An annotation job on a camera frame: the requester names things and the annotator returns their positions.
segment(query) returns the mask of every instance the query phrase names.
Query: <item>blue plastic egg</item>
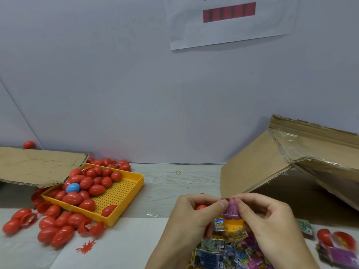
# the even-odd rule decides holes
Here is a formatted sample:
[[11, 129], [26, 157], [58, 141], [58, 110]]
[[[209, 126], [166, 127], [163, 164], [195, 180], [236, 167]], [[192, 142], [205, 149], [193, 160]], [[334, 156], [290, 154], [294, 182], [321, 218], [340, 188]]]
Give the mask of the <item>blue plastic egg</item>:
[[80, 189], [81, 189], [81, 187], [80, 187], [80, 184], [78, 184], [78, 183], [71, 183], [70, 185], [68, 185], [67, 187], [66, 187], [66, 192], [67, 193], [70, 193], [70, 192], [72, 192], [72, 191], [75, 191], [75, 192], [79, 192], [80, 191]]

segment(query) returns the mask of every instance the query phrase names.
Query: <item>cardboard box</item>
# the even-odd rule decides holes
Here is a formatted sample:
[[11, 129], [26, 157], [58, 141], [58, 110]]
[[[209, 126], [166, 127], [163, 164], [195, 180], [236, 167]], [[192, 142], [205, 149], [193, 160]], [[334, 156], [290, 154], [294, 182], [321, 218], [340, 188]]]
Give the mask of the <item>cardboard box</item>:
[[0, 147], [0, 181], [45, 188], [63, 183], [86, 153]]
[[358, 227], [359, 136], [273, 115], [268, 129], [222, 167], [220, 187], [222, 198], [258, 192], [311, 223]]

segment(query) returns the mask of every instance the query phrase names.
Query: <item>yellow tray with packets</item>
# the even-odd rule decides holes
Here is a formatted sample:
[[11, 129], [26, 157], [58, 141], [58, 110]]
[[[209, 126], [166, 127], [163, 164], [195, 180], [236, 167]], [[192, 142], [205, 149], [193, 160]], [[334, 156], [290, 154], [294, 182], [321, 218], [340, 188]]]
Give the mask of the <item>yellow tray with packets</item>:
[[[96, 167], [98, 165], [86, 163], [80, 168], [83, 169], [86, 166]], [[117, 221], [117, 219], [120, 217], [120, 215], [123, 213], [123, 211], [126, 209], [126, 207], [129, 205], [129, 203], [136, 197], [136, 194], [143, 187], [144, 179], [143, 179], [143, 175], [141, 174], [122, 171], [122, 170], [103, 167], [103, 166], [101, 167], [104, 170], [110, 169], [113, 172], [121, 172], [122, 179], [118, 182], [114, 182], [111, 185], [111, 187], [107, 188], [103, 194], [90, 197], [90, 199], [96, 202], [96, 208], [93, 212], [87, 211], [77, 206], [70, 205], [68, 203], [46, 196], [48, 192], [50, 192], [53, 189], [56, 189], [57, 187], [61, 187], [62, 185], [52, 186], [42, 194], [42, 197], [46, 201], [59, 205], [61, 208], [65, 210], [81, 213], [94, 221], [104, 222], [105, 225], [107, 226], [113, 226], [114, 223]], [[110, 216], [108, 217], [101, 216], [102, 210], [110, 205], [117, 205], [117, 207], [110, 214]]]

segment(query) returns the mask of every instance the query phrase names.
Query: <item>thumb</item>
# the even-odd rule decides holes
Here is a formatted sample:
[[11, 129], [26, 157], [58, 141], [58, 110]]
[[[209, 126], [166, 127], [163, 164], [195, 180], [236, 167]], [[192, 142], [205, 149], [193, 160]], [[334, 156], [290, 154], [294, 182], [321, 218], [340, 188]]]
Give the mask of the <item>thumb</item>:
[[253, 230], [253, 232], [256, 232], [258, 223], [262, 221], [262, 218], [255, 214], [255, 212], [239, 198], [236, 198], [236, 202], [240, 216], [243, 218], [244, 221], [247, 222], [251, 230]]
[[225, 199], [219, 200], [212, 205], [199, 210], [198, 212], [201, 213], [201, 219], [204, 221], [204, 225], [207, 225], [209, 222], [212, 222], [215, 218], [226, 210], [228, 207], [228, 201]]

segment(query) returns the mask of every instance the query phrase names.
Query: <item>hand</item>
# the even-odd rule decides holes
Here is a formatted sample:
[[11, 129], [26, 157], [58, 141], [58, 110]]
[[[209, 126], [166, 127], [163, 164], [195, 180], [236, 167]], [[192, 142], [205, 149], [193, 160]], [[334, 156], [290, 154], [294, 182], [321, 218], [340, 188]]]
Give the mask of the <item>hand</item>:
[[288, 204], [257, 193], [235, 198], [240, 216], [275, 269], [319, 269]]
[[[207, 208], [196, 211], [199, 205]], [[208, 194], [180, 196], [145, 269], [185, 269], [201, 239], [212, 237], [213, 220], [227, 207], [227, 200]]]

